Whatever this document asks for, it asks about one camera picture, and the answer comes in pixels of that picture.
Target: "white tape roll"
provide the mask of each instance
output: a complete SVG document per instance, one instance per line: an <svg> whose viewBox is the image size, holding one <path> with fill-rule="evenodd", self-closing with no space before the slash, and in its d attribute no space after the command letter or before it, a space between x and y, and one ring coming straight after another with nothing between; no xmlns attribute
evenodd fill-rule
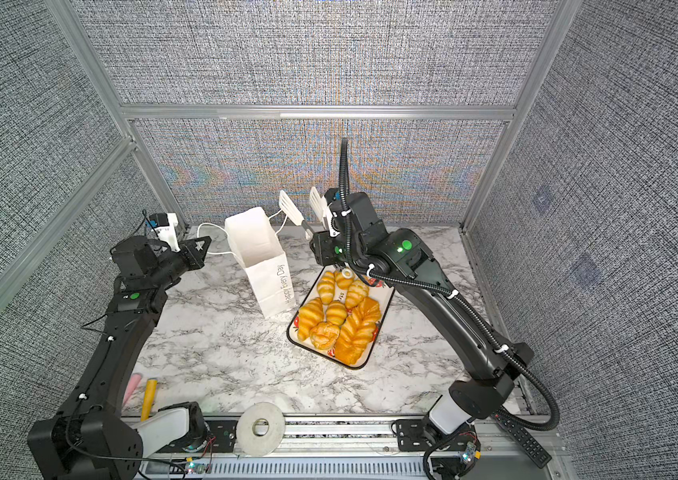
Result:
<svg viewBox="0 0 678 480"><path fill-rule="evenodd" d="M266 420L267 433L259 436L254 433L254 425L259 420ZM238 445L243 452L252 457L263 457L281 444L283 433L286 430L286 420L280 408L268 402L255 403L248 408L240 419L235 434L238 436Z"/></svg>

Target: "croissant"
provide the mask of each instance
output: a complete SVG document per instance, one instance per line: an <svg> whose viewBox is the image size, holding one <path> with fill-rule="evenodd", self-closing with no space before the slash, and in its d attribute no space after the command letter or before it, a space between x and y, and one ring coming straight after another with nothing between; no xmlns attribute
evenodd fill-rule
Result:
<svg viewBox="0 0 678 480"><path fill-rule="evenodd" d="M361 282L360 279L355 279L350 285L350 288L347 289L347 298L344 301L344 305L347 308L354 308L355 305L361 302L365 297L368 296L368 285Z"/></svg>
<svg viewBox="0 0 678 480"><path fill-rule="evenodd" d="M344 272L344 271L350 273L350 278L346 278L342 274L342 272ZM339 288L341 288L342 290L346 290L352 284L352 281L355 279L355 273L348 268L335 271L334 276L336 277L336 280L337 280L337 286Z"/></svg>
<svg viewBox="0 0 678 480"><path fill-rule="evenodd" d="M344 306L344 303L339 300L334 300L329 303L328 308L326 308L326 321L331 322L334 325L341 325L344 323L344 320L347 318L347 308Z"/></svg>
<svg viewBox="0 0 678 480"><path fill-rule="evenodd" d="M339 326L329 322L320 322L310 330L310 340L318 350L328 350L339 338Z"/></svg>
<svg viewBox="0 0 678 480"><path fill-rule="evenodd" d="M354 365L361 358L366 346L377 329L377 321L382 318L379 302L364 298L344 322L339 338L334 346L334 356L345 365Z"/></svg>
<svg viewBox="0 0 678 480"><path fill-rule="evenodd" d="M321 281L317 283L317 294L321 297L324 305L328 305L334 299L336 281L332 272L323 274Z"/></svg>
<svg viewBox="0 0 678 480"><path fill-rule="evenodd" d="M310 329L323 321L323 304L321 299L314 298L299 309L299 340L305 341L310 336Z"/></svg>

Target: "black remote control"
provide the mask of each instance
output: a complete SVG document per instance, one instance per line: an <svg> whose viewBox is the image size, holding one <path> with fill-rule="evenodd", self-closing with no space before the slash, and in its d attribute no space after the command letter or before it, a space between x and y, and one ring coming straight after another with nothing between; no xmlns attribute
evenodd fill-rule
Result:
<svg viewBox="0 0 678 480"><path fill-rule="evenodd" d="M504 418L498 414L493 415L500 427L506 430L515 441L520 444L526 455L533 460L539 468L544 468L547 463L552 460L552 457L542 447L536 438L532 437L530 433L524 428L515 423L513 420Z"/></svg>

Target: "marble tabletop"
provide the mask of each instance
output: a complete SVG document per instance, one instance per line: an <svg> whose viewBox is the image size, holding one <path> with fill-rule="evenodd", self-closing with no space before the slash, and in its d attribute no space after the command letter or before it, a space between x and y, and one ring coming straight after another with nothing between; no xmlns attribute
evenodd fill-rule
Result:
<svg viewBox="0 0 678 480"><path fill-rule="evenodd" d="M483 299L455 226L411 227L433 250L459 291L483 313ZM227 251L224 232L203 226L210 251ZM321 267L304 231L280 234L301 303ZM204 414L243 412L257 402L285 413L424 413L454 379L464 377L457 354L413 304L396 294L368 364L349 370L294 346L286 328L294 313L264 318L245 272L231 255L208 255L169 291L160 323L134 372L140 386L123 409L139 415L146 379L158 380L152 411L197 401ZM506 404L518 412L515 398Z"/></svg>

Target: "yellow marker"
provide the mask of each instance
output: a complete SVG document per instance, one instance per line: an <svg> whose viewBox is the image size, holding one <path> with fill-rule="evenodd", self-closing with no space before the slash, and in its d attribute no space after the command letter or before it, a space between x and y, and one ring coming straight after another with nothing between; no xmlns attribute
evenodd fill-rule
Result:
<svg viewBox="0 0 678 480"><path fill-rule="evenodd" d="M145 401L142 403L142 421L144 422L150 417L150 410L152 410L152 400L155 400L155 390L158 388L158 380L147 380L147 387L145 388Z"/></svg>

